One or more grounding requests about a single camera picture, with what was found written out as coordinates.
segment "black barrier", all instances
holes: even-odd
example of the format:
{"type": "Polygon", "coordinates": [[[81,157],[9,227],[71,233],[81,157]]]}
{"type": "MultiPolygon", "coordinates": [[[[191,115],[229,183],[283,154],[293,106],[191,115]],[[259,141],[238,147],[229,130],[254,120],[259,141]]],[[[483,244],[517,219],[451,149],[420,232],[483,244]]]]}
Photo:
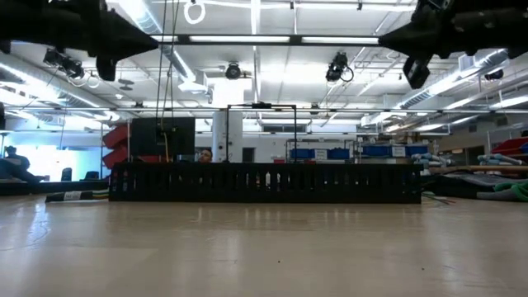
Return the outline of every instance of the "black barrier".
{"type": "Polygon", "coordinates": [[[419,165],[120,163],[110,201],[421,203],[419,165]]]}
{"type": "Polygon", "coordinates": [[[67,191],[92,191],[108,189],[108,181],[54,181],[29,184],[27,182],[0,183],[0,196],[22,196],[67,191]]]}

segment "beige floor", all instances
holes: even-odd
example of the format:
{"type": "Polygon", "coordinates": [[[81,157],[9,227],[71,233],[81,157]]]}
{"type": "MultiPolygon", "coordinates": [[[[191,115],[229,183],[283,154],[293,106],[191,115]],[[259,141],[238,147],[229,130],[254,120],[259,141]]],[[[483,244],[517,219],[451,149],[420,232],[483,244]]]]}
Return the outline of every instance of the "beige floor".
{"type": "Polygon", "coordinates": [[[528,296],[528,205],[0,197],[0,296],[528,296]]]}

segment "person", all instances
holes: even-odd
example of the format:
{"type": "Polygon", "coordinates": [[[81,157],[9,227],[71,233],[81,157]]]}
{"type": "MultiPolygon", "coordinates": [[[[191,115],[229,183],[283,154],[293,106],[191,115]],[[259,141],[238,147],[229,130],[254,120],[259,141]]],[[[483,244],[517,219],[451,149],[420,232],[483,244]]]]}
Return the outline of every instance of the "person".
{"type": "Polygon", "coordinates": [[[38,183],[44,180],[44,177],[36,177],[27,170],[22,170],[18,163],[19,161],[13,158],[0,158],[0,179],[11,180],[18,178],[28,183],[38,183]]]}
{"type": "Polygon", "coordinates": [[[24,156],[17,155],[17,148],[13,146],[6,147],[7,159],[15,159],[20,161],[20,169],[27,171],[30,168],[30,160],[24,156]]]}
{"type": "Polygon", "coordinates": [[[208,148],[201,150],[200,158],[198,158],[199,163],[211,163],[213,161],[213,151],[208,148]]]}

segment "blue storage bin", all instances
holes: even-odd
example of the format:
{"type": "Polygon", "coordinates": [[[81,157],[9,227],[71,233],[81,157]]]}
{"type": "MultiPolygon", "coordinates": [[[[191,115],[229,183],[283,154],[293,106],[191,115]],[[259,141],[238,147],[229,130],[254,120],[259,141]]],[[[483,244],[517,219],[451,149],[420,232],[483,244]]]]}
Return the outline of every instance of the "blue storage bin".
{"type": "Polygon", "coordinates": [[[524,144],[523,146],[521,146],[521,151],[522,153],[528,153],[528,144],[524,144]]]}
{"type": "Polygon", "coordinates": [[[363,155],[371,157],[387,157],[392,154],[389,146],[365,146],[363,147],[363,155]]]}
{"type": "Polygon", "coordinates": [[[350,158],[350,151],[345,148],[334,148],[328,150],[329,160],[348,160],[350,158]]]}
{"type": "Polygon", "coordinates": [[[405,147],[405,154],[408,156],[408,157],[411,157],[413,156],[414,154],[424,154],[424,153],[429,153],[429,148],[425,145],[421,145],[421,146],[407,146],[405,147]]]}
{"type": "Polygon", "coordinates": [[[295,158],[295,153],[297,155],[297,158],[304,159],[304,158],[315,158],[315,151],[313,149],[309,148],[293,148],[290,150],[290,158],[295,158]]]}

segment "red panel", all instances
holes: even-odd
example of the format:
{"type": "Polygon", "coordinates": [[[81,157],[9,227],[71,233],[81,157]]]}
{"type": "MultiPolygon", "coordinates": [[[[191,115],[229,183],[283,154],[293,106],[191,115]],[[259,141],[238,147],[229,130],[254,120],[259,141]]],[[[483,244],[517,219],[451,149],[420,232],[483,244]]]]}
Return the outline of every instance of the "red panel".
{"type": "Polygon", "coordinates": [[[501,153],[505,156],[523,154],[521,147],[528,143],[528,137],[509,139],[492,150],[492,153],[501,153]]]}
{"type": "Polygon", "coordinates": [[[115,149],[118,146],[126,145],[128,131],[126,125],[121,125],[102,137],[102,142],[109,149],[115,149]]]}
{"type": "Polygon", "coordinates": [[[125,161],[127,155],[126,146],[121,145],[115,148],[113,152],[103,157],[102,161],[105,163],[106,168],[112,169],[114,164],[125,161]]]}

